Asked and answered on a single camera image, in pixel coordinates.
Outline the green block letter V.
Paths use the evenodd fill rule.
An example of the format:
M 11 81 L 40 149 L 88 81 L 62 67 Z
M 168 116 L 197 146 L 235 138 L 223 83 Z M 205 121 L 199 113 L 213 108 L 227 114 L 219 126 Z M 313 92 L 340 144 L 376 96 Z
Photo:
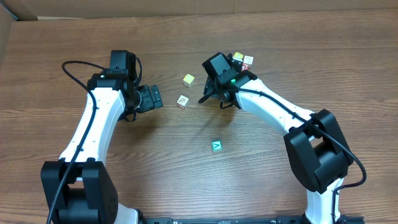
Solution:
M 223 145 L 220 140 L 212 141 L 211 147 L 212 147 L 213 153 L 221 152 L 223 150 Z

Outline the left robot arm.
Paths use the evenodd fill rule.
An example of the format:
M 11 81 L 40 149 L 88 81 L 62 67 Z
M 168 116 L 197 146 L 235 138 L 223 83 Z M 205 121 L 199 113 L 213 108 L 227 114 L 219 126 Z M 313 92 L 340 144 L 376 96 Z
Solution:
M 142 64 L 127 50 L 113 50 L 82 87 L 85 110 L 57 161 L 44 162 L 40 178 L 49 214 L 47 223 L 145 223 L 140 210 L 122 205 L 106 170 L 116 123 L 163 106 L 157 85 L 141 85 Z

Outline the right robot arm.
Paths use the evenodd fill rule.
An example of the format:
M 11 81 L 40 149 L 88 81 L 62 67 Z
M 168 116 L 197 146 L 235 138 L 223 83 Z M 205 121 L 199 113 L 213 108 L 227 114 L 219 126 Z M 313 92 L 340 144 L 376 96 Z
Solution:
M 307 190 L 303 222 L 347 223 L 338 200 L 353 158 L 335 116 L 288 102 L 239 64 L 221 52 L 203 62 L 208 79 L 199 102 L 217 98 L 221 109 L 235 106 L 274 128 L 284 139 L 294 176 Z

